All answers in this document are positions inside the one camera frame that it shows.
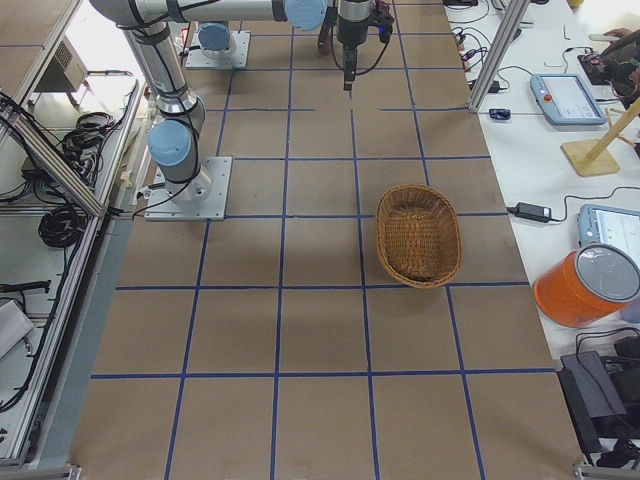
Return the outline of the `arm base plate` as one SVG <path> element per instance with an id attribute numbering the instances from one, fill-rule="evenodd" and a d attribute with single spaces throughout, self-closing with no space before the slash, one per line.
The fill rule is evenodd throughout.
<path id="1" fill-rule="evenodd" d="M 143 214 L 148 221 L 222 221 L 225 218 L 233 158 L 206 157 L 199 175 L 185 190 L 166 183 L 159 167 L 154 180 L 164 183 L 149 194 L 150 207 Z"/>
<path id="2" fill-rule="evenodd" d="M 186 59 L 192 70 L 243 70 L 251 33 L 231 31 L 221 24 L 203 24 L 194 35 Z"/>

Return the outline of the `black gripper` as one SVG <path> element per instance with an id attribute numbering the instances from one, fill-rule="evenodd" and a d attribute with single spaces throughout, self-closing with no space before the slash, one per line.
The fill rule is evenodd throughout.
<path id="1" fill-rule="evenodd" d="M 352 90 L 352 83 L 356 79 L 358 48 L 366 41 L 368 29 L 378 29 L 380 41 L 388 43 L 393 26 L 394 17 L 390 6 L 384 1 L 351 1 L 337 2 L 337 39 L 342 46 L 343 89 Z"/>

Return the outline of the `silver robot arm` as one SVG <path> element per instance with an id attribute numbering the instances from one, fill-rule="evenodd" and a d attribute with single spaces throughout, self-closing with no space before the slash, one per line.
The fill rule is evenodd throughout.
<path id="1" fill-rule="evenodd" d="M 361 74 L 358 48 L 369 30 L 377 29 L 380 41 L 387 44 L 394 25 L 383 1 L 95 1 L 92 5 L 138 49 L 138 62 L 154 88 L 163 118 L 149 132 L 147 146 L 164 176 L 163 202 L 178 208 L 201 205 L 213 179 L 199 155 L 205 106 L 183 75 L 170 22 L 274 21 L 301 30 L 319 29 L 319 46 L 334 42 L 342 46 L 338 68 L 346 90 Z"/>

